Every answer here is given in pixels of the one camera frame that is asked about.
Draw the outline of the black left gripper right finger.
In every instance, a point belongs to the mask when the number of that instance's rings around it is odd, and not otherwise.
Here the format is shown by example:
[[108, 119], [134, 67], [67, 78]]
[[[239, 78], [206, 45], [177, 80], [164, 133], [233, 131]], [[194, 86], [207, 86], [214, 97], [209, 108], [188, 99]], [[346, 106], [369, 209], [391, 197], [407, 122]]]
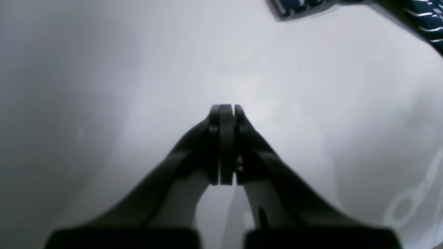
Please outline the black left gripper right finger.
[[317, 194], [234, 107], [240, 169], [256, 228], [245, 249], [400, 249], [395, 233], [358, 222]]

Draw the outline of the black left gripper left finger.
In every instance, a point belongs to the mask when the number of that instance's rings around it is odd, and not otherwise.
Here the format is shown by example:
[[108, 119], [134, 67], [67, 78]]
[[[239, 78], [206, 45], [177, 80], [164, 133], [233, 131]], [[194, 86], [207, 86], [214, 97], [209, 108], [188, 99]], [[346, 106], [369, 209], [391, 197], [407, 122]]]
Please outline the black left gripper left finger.
[[201, 249], [196, 207], [210, 185], [232, 184], [234, 134], [232, 106], [213, 105], [122, 200], [84, 225], [54, 231], [45, 248]]

